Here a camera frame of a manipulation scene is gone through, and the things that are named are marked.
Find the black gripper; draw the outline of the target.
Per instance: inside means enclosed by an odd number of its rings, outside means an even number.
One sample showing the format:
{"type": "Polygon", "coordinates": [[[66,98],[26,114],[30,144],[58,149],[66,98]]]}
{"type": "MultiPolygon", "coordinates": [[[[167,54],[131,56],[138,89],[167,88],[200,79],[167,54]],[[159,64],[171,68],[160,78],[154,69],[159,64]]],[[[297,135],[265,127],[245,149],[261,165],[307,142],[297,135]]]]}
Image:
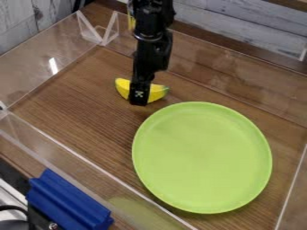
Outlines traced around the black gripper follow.
{"type": "Polygon", "coordinates": [[[168,28],[175,16],[172,0],[132,0],[131,13],[136,21],[134,36],[138,44],[128,101],[132,105],[146,106],[150,81],[170,64],[172,34],[168,28]]]}

